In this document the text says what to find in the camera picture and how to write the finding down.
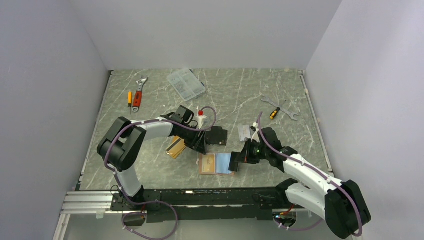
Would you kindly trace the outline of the tan leather card holder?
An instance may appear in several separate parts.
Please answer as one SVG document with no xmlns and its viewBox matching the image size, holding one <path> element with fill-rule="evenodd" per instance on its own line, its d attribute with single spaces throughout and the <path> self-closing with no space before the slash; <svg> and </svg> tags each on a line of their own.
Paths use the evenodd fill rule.
<svg viewBox="0 0 424 240">
<path fill-rule="evenodd" d="M 198 154 L 197 162 L 198 165 L 198 172 L 200 175 L 218 175 L 218 176 L 233 176 L 235 175 L 235 172 L 229 171 L 229 163 L 231 154 L 230 153 L 207 153 L 207 154 L 215 154 L 215 174 L 200 174 L 199 172 L 199 158 L 201 155 L 205 154 Z"/>
</svg>

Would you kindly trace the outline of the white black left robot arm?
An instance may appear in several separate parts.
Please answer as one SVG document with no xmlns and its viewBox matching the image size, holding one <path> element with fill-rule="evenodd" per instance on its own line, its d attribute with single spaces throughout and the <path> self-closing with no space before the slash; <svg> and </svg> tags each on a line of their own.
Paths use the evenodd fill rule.
<svg viewBox="0 0 424 240">
<path fill-rule="evenodd" d="M 137 210 L 144 203 L 144 187 L 134 167 L 144 142 L 179 137 L 188 148 L 206 154 L 205 134 L 211 127 L 192 126 L 194 116 L 193 111 L 181 105 L 176 112 L 149 120 L 131 121 L 119 117 L 102 138 L 96 152 L 104 166 L 112 171 L 129 209 Z"/>
</svg>

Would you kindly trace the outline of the gold VIP card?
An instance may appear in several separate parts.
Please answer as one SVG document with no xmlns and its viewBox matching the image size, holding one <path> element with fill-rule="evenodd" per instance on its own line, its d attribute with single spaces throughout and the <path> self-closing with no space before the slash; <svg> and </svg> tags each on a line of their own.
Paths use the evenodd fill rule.
<svg viewBox="0 0 424 240">
<path fill-rule="evenodd" d="M 216 173 L 215 154 L 201 155 L 198 161 L 199 173 L 201 175 L 213 175 Z"/>
</svg>

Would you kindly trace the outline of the black VIP card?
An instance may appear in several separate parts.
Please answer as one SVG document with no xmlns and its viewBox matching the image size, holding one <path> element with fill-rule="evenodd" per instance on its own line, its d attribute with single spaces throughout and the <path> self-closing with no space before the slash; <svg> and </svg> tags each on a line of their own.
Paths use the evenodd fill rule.
<svg viewBox="0 0 424 240">
<path fill-rule="evenodd" d="M 228 170 L 234 173 L 238 172 L 239 164 L 240 162 L 238 160 L 236 160 L 235 158 L 232 158 L 229 162 Z"/>
</svg>

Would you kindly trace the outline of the silver VIP card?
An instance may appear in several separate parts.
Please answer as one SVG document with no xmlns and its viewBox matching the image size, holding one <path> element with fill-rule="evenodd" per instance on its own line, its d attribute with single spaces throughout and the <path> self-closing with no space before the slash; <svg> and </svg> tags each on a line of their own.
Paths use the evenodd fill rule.
<svg viewBox="0 0 424 240">
<path fill-rule="evenodd" d="M 252 137 L 251 128 L 249 125 L 239 125 L 237 129 L 239 134 L 239 140 L 241 142 L 245 142 L 246 140 Z"/>
</svg>

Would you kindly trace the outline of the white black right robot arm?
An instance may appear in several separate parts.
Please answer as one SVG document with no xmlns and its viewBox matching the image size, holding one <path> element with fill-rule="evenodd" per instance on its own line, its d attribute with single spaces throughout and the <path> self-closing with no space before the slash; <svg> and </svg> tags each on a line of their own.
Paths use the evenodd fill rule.
<svg viewBox="0 0 424 240">
<path fill-rule="evenodd" d="M 229 171 L 238 171 L 239 164 L 256 165 L 266 160 L 291 177 L 254 200 L 282 208 L 301 206 L 324 220 L 340 239 L 362 232 L 372 216 L 356 182 L 340 180 L 316 168 L 297 150 L 282 146 L 270 127 L 258 130 L 256 135 L 256 139 L 246 140 L 240 152 L 231 153 Z"/>
</svg>

